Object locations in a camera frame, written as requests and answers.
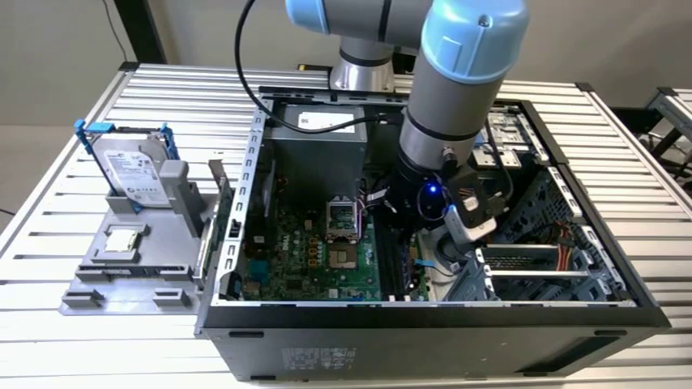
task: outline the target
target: aluminum extrusion table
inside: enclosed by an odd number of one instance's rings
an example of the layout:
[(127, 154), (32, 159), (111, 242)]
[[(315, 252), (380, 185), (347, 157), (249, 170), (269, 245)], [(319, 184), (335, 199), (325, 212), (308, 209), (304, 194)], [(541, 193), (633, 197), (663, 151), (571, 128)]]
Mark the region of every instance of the aluminum extrusion table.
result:
[[(324, 72), (247, 73), (253, 88), (328, 85)], [(396, 86), (407, 92), (411, 77), (397, 78)], [(509, 387), (519, 382), (565, 389), (692, 386), (689, 198), (595, 92), (572, 83), (505, 81), (499, 98), (533, 102), (664, 307), (672, 330), (564, 379), (273, 383), (272, 387)], [(136, 71), (117, 73), (87, 122), (119, 126), (168, 122), (180, 157), (191, 163), (191, 179), (201, 191), (213, 192), (205, 162), (223, 158), (229, 178), (237, 179), (253, 111), (233, 70), (140, 65)], [(15, 377), (0, 386), (229, 387), (235, 378), (215, 346), (193, 337), (195, 316), (64, 317), (57, 312), (107, 210), (105, 189), (95, 162), (72, 137), (0, 236), (0, 378)]]

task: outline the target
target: green circuit board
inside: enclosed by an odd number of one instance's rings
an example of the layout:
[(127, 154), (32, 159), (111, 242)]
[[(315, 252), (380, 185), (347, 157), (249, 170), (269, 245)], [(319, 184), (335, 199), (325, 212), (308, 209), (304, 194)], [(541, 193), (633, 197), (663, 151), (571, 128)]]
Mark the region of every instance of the green circuit board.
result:
[[(375, 228), (363, 220), (356, 245), (328, 244), (325, 220), (313, 213), (279, 211), (276, 245), (268, 259), (249, 259), (243, 296), (248, 300), (380, 301), (380, 273), (375, 253)], [(253, 274), (257, 263), (265, 276)]]

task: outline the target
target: hard drive label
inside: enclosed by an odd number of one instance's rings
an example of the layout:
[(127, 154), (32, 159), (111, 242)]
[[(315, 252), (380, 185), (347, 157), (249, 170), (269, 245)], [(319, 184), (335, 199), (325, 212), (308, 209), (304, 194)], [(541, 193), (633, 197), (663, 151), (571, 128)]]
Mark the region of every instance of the hard drive label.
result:
[(117, 150), (104, 151), (104, 156), (128, 199), (144, 207), (168, 205), (168, 196), (163, 190), (152, 158), (143, 152)]

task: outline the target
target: gray wall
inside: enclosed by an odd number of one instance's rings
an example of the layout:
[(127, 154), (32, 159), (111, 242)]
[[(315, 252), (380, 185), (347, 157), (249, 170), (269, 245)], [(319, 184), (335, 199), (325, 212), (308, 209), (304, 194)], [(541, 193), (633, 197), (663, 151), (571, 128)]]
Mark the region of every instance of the gray wall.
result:
[[(169, 61), (232, 66), (244, 0), (149, 1)], [(660, 85), (692, 88), (692, 1), (528, 1), (533, 19), (512, 79), (587, 81), (616, 105), (643, 104)], [(257, 0), (244, 33), (245, 66), (329, 65), (337, 44), (289, 23), (283, 0)], [(123, 60), (100, 0), (0, 0), (0, 53), (0, 124), (71, 124)]]
[(100, 0), (0, 0), (0, 124), (72, 124), (120, 62)]

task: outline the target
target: white label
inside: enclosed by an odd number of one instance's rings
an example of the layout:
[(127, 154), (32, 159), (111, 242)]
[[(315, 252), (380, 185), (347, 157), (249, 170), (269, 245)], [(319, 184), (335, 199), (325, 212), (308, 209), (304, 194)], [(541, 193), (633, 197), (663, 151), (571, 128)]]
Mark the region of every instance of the white label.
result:
[(143, 206), (169, 205), (152, 158), (143, 152), (107, 150), (104, 156), (128, 199)]
[[(337, 124), (353, 120), (351, 113), (329, 113), (329, 112), (303, 112), (299, 115), (299, 127), (308, 130), (319, 130), (324, 127), (336, 126)], [(348, 126), (340, 130), (332, 131), (341, 134), (355, 134), (356, 128)]]

